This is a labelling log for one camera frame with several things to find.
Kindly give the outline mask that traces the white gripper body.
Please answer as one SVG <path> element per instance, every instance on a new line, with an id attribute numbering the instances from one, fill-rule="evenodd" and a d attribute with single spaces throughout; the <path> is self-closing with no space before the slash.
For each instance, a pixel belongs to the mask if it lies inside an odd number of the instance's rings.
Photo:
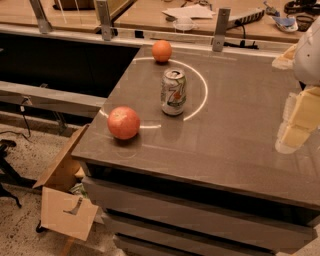
<path id="1" fill-rule="evenodd" d="M 295 77 L 306 85 L 320 85 L 320 17 L 299 39 L 294 55 Z"/>

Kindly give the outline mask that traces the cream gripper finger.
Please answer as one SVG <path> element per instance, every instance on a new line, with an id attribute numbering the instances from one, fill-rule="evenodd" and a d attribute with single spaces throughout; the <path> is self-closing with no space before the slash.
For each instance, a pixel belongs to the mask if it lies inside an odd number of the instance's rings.
<path id="1" fill-rule="evenodd" d="M 320 126 L 320 87 L 307 86 L 299 94 L 290 93 L 283 110 L 275 148 L 292 154 Z"/>
<path id="2" fill-rule="evenodd" d="M 296 48 L 296 44 L 290 46 L 285 52 L 273 60 L 272 66 L 280 70 L 292 69 Z"/>

